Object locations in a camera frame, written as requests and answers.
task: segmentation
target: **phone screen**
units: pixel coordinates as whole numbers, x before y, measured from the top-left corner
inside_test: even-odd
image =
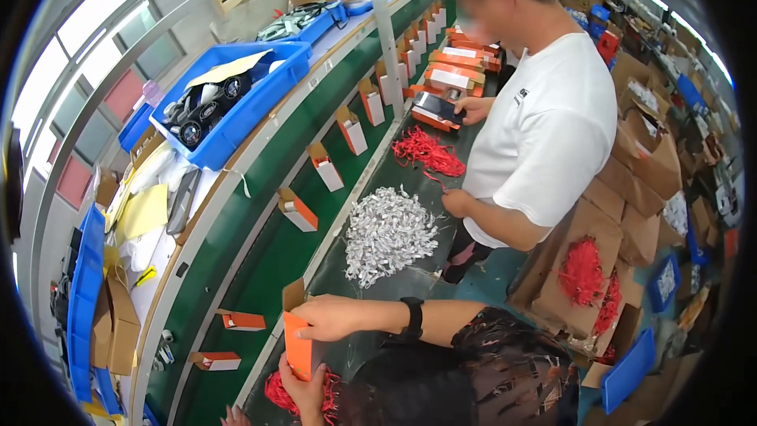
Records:
[[[454,104],[448,102],[445,99],[442,99],[439,96],[435,96],[434,94],[427,92],[418,93],[416,98],[412,100],[412,104],[458,125],[462,125],[462,120],[466,116],[465,109],[461,110],[459,114],[455,115]]]

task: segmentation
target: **blue plastic crate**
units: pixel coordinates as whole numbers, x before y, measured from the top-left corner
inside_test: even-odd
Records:
[[[668,294],[667,298],[663,299],[662,293],[660,293],[659,287],[657,286],[657,280],[662,277],[662,274],[665,272],[665,270],[667,270],[667,267],[669,265],[673,269],[675,288],[673,288],[670,294]],[[675,292],[678,291],[678,287],[680,287],[680,285],[681,271],[678,269],[678,259],[675,257],[675,254],[672,254],[662,261],[662,267],[660,268],[657,275],[653,276],[647,283],[647,292],[649,293],[649,302],[652,304],[652,312],[665,311],[675,300]]]
[[[347,2],[345,4],[345,8],[347,9],[347,15],[349,15],[350,17],[355,17],[373,10],[373,1],[369,0],[365,4],[359,6],[351,6],[349,2]]]
[[[217,65],[250,56],[256,52],[272,50],[253,69],[264,69],[274,61],[286,60],[272,73],[265,75],[221,119],[213,131],[194,149],[185,147],[178,138],[161,123],[166,105],[180,99],[190,80],[203,75]],[[200,56],[171,88],[163,101],[150,114],[150,121],[168,140],[172,147],[190,163],[200,168],[218,171],[223,168],[239,145],[250,135],[260,120],[279,103],[302,78],[310,72],[308,59],[313,55],[310,44],[302,41],[279,43],[231,43],[216,45]]]
[[[321,38],[326,32],[331,30],[331,27],[337,23],[345,23],[347,21],[347,9],[345,3],[341,0],[337,0],[337,6],[333,9],[325,9],[318,15],[307,27],[303,28],[300,33],[287,38],[281,38],[274,41],[266,41],[266,43],[279,43],[282,41],[304,41],[306,43],[313,44],[319,38]]]
[[[589,24],[589,34],[592,38],[596,38],[597,40],[602,37],[602,34],[605,32],[605,30],[607,30],[607,27],[599,23]]]
[[[68,365],[77,400],[91,402],[89,338],[95,305],[102,285],[105,217],[92,204],[80,227],[82,242],[76,257],[68,301]]]
[[[610,20],[610,11],[600,4],[594,4],[594,6],[591,7],[591,14],[603,22]]]
[[[702,98],[702,94],[696,90],[694,83],[685,74],[678,76],[678,93],[684,98],[689,107],[694,108],[696,104],[700,104],[702,108],[707,106],[705,99]]]
[[[142,137],[142,134],[144,134],[150,126],[150,114],[152,111],[153,108],[150,104],[142,104],[142,106],[134,112],[132,118],[129,119],[129,123],[127,123],[118,134],[118,143],[127,153],[132,151],[134,146],[137,145],[139,137]]]
[[[120,415],[121,405],[118,403],[113,384],[110,382],[110,371],[107,368],[95,368],[95,381],[100,395],[100,403],[109,415]]]
[[[602,406],[608,415],[641,384],[655,364],[655,336],[646,329],[602,379]]]

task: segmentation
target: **man's right hand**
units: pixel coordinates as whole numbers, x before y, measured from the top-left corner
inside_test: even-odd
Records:
[[[466,110],[466,117],[462,120],[464,125],[473,125],[484,120],[494,104],[493,97],[465,97],[455,103],[455,113]]]

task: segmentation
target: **black wristwatch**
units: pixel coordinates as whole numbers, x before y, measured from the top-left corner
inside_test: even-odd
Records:
[[[402,329],[400,334],[393,334],[389,336],[389,338],[393,342],[398,343],[417,342],[423,335],[423,330],[421,329],[421,326],[423,325],[423,310],[421,309],[421,306],[424,301],[423,299],[414,297],[400,298],[400,301],[405,303],[410,310],[410,323],[407,327]]]

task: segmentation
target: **man's left hand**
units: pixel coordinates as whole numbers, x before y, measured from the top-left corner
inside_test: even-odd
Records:
[[[454,217],[462,219],[468,217],[468,208],[475,198],[468,191],[451,189],[441,197],[444,208]]]

